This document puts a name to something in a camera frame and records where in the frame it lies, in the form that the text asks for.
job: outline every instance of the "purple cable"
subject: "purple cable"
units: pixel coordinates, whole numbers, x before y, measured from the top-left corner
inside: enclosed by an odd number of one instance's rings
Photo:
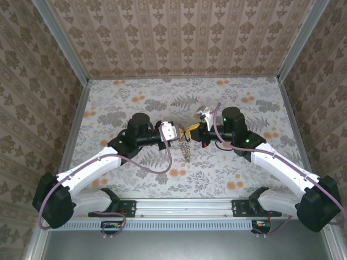
[[[122,223],[122,226],[120,227],[120,229],[113,234],[113,236],[116,236],[118,235],[119,233],[121,233],[121,231],[123,230],[123,228],[125,227],[125,224],[126,224],[126,217],[124,214],[121,214],[121,213],[117,213],[117,212],[100,212],[100,211],[94,211],[93,213],[95,214],[98,214],[98,215],[117,215],[119,217],[122,217],[123,218],[123,223]],[[103,226],[102,226],[102,234],[106,235],[105,234],[105,227],[108,226],[108,225],[111,225],[112,222],[110,223],[105,223]]]
[[[288,221],[289,221],[291,218],[292,218],[292,216],[289,216],[289,217],[286,219],[286,221],[284,221],[284,223],[283,223],[278,229],[276,229],[276,230],[274,230],[274,231],[271,231],[271,232],[269,232],[269,233],[267,233],[267,234],[261,232],[259,229],[256,229],[256,228],[253,228],[253,230],[255,230],[256,232],[258,232],[258,233],[260,233],[260,234],[264,234],[264,235],[266,235],[266,236],[268,236],[268,235],[273,235],[273,234],[276,234],[277,232],[279,232],[279,231],[288,223]]]
[[[128,162],[130,162],[130,163],[132,163],[132,164],[134,164],[134,165],[136,165],[136,166],[138,166],[138,167],[140,167],[142,170],[148,171],[148,172],[150,172],[150,173],[154,173],[154,174],[164,174],[164,173],[168,172],[169,169],[170,169],[171,166],[172,166],[172,156],[171,156],[171,152],[170,152],[170,149],[169,149],[169,144],[168,144],[168,142],[166,141],[165,136],[164,136],[163,131],[162,131],[162,125],[159,127],[159,133],[160,133],[160,136],[162,137],[162,139],[163,139],[163,141],[164,141],[165,148],[166,148],[166,150],[167,150],[167,152],[168,152],[169,165],[168,165],[167,169],[165,169],[165,170],[163,170],[163,171],[161,171],[161,172],[155,172],[155,171],[153,171],[153,170],[151,170],[151,169],[148,169],[148,168],[146,168],[146,167],[144,167],[144,166],[138,164],[137,162],[135,162],[135,161],[133,161],[133,160],[127,158],[127,157],[122,156],[122,155],[118,155],[118,154],[104,154],[104,155],[101,155],[100,157],[95,158],[94,160],[91,160],[91,161],[87,162],[86,164],[83,164],[83,165],[82,165],[81,167],[79,167],[77,170],[75,170],[74,172],[72,172],[71,174],[69,174],[68,176],[66,176],[65,178],[63,178],[60,182],[58,182],[57,184],[55,184],[55,185],[53,186],[53,188],[47,193],[46,197],[44,198],[44,200],[43,200],[43,202],[42,202],[42,204],[41,204],[40,211],[38,212],[38,226],[40,227],[40,229],[42,229],[42,230],[48,230],[48,229],[50,229],[50,226],[43,226],[43,225],[42,225],[42,214],[43,214],[44,207],[46,206],[47,201],[48,201],[49,197],[53,194],[53,192],[54,192],[64,181],[66,181],[66,180],[68,180],[68,179],[74,177],[78,172],[82,171],[84,168],[86,168],[87,166],[93,164],[93,163],[96,162],[96,161],[99,161],[99,160],[101,160],[101,159],[103,159],[103,158],[107,158],[107,157],[118,157],[118,158],[120,158],[120,159],[122,159],[122,160],[126,160],[126,161],[128,161]]]
[[[230,148],[237,150],[237,151],[245,151],[245,152],[259,152],[259,153],[265,153],[268,155],[271,155],[272,157],[275,157],[276,159],[279,159],[282,163],[284,163],[285,165],[287,165],[288,167],[290,167],[291,169],[293,169],[294,171],[296,171],[297,173],[299,173],[302,177],[304,177],[306,180],[308,180],[309,182],[311,182],[313,185],[315,185],[317,188],[319,188],[329,199],[331,199],[337,206],[338,208],[341,210],[341,213],[343,215],[343,221],[336,223],[336,222],[329,222],[330,225],[334,225],[334,226],[343,226],[346,222],[347,222],[347,214],[346,211],[344,210],[344,208],[342,207],[342,205],[337,201],[337,199],[335,199],[330,193],[328,193],[328,191],[326,191],[322,186],[320,186],[317,182],[315,182],[313,179],[311,179],[309,176],[307,176],[305,173],[301,172],[299,169],[297,169],[296,165],[293,165],[291,163],[289,163],[288,161],[286,161],[285,159],[283,159],[282,157],[279,157],[276,154],[273,154],[271,152],[265,151],[265,150],[261,150],[261,149],[248,149],[248,148],[240,148],[240,147],[236,147],[233,146],[227,142],[225,142],[223,140],[223,138],[221,137],[221,135],[219,134],[218,130],[217,130],[217,112],[219,110],[219,108],[221,107],[221,103],[218,103],[216,108],[213,110],[214,111],[214,116],[213,116],[213,128],[216,132],[216,135],[218,137],[218,139],[220,140],[220,142],[222,142],[223,144],[229,146]]]

